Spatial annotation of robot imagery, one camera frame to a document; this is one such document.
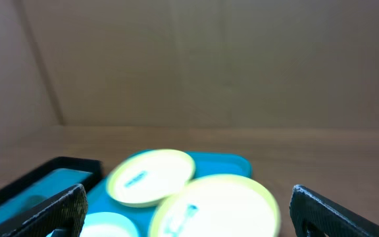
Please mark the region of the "light blue plate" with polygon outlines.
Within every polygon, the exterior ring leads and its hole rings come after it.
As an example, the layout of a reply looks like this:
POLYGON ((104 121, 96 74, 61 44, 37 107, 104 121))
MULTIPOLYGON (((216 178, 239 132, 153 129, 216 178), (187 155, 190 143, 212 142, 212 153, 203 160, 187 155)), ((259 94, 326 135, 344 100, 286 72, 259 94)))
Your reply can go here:
POLYGON ((98 212, 86 215, 80 237, 140 237, 136 225, 124 215, 98 212))

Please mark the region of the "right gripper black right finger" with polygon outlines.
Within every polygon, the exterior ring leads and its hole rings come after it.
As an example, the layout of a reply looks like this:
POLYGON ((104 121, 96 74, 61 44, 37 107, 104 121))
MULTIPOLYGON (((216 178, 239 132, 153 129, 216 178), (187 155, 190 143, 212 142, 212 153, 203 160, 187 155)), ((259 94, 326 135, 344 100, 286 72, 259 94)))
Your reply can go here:
POLYGON ((290 217, 297 237, 379 237, 379 225, 299 184, 290 217))

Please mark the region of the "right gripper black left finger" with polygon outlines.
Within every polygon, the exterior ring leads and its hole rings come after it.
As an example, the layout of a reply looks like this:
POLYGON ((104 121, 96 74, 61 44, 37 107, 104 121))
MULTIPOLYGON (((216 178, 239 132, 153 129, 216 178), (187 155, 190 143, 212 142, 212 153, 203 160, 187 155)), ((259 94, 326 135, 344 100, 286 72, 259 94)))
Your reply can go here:
POLYGON ((75 184, 1 223, 0 237, 79 237, 87 212, 85 188, 75 184))

